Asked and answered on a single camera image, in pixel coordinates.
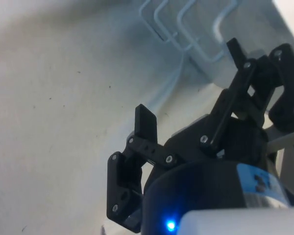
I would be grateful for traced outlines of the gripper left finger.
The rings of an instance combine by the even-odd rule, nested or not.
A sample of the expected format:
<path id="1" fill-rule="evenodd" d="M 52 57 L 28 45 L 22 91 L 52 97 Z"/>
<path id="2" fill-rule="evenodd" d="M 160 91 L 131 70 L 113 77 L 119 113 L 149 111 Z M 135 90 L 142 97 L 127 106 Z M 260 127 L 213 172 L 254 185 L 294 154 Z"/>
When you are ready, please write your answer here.
<path id="1" fill-rule="evenodd" d="M 113 153 L 107 163 L 108 219 L 139 233 L 142 224 L 142 167 L 149 163 L 164 173 L 179 163 L 179 157 L 157 141 L 157 118 L 144 105 L 135 109 L 134 132 L 123 152 Z"/>

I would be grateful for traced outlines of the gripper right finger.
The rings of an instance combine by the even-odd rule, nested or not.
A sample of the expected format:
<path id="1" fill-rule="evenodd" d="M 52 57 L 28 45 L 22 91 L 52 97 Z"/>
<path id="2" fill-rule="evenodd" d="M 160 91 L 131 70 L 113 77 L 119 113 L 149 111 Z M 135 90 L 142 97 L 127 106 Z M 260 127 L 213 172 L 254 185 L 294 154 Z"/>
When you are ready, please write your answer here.
<path id="1" fill-rule="evenodd" d="M 200 148 L 217 152 L 242 144 L 258 149 L 268 136 L 264 114 L 276 88 L 283 92 L 269 111 L 274 127 L 283 134 L 294 133 L 294 50 L 281 44 L 269 55 L 247 58 L 236 38 L 227 42 L 237 72 L 207 117 L 200 133 Z"/>

